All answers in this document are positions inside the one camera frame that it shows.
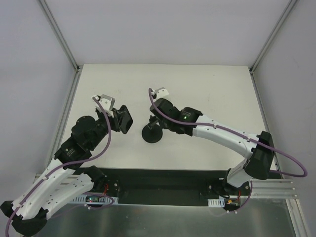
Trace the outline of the black smartphone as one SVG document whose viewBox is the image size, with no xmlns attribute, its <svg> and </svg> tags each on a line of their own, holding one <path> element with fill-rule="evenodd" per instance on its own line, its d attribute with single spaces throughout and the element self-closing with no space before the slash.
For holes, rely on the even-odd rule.
<svg viewBox="0 0 316 237">
<path fill-rule="evenodd" d="M 117 111 L 118 128 L 123 134 L 127 134 L 133 124 L 133 118 L 126 105 L 122 105 Z"/>
</svg>

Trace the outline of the black phone stand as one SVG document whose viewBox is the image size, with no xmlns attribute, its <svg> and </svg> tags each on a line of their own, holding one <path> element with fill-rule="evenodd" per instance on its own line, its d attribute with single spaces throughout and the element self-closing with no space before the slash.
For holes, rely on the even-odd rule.
<svg viewBox="0 0 316 237">
<path fill-rule="evenodd" d="M 163 131 L 156 116 L 150 116 L 149 123 L 143 127 L 141 135 L 143 140 L 150 144 L 157 143 L 162 139 Z"/>
</svg>

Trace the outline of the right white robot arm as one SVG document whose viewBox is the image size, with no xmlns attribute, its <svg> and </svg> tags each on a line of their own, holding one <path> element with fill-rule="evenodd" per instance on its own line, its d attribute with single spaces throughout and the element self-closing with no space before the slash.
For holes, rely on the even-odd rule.
<svg viewBox="0 0 316 237">
<path fill-rule="evenodd" d="M 268 179 L 274 157 L 274 152 L 269 149 L 272 145 L 270 133 L 262 131 L 256 135 L 227 128 L 201 111 L 190 107 L 179 110 L 163 98 L 153 102 L 150 111 L 163 129 L 207 139 L 243 157 L 243 161 L 228 169 L 225 174 L 221 186 L 226 194 L 235 194 L 244 183 L 252 179 Z"/>
</svg>

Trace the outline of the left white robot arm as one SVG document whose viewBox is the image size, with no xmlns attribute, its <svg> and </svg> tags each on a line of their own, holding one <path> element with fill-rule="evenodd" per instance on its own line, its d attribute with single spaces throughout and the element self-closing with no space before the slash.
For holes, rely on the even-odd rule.
<svg viewBox="0 0 316 237">
<path fill-rule="evenodd" d="M 80 117 L 72 127 L 70 137 L 57 150 L 42 175 L 19 198 L 1 204 L 1 211 L 8 217 L 5 236 L 13 227 L 21 235 L 31 237 L 75 197 L 89 191 L 106 193 L 108 183 L 105 174 L 94 165 L 85 168 L 75 181 L 57 189 L 83 163 L 100 157 L 100 154 L 93 157 L 91 152 L 105 136 L 111 140 L 112 132 L 126 133 L 133 123 L 124 106 L 108 112 L 97 109 L 96 114 L 98 119 Z"/>
</svg>

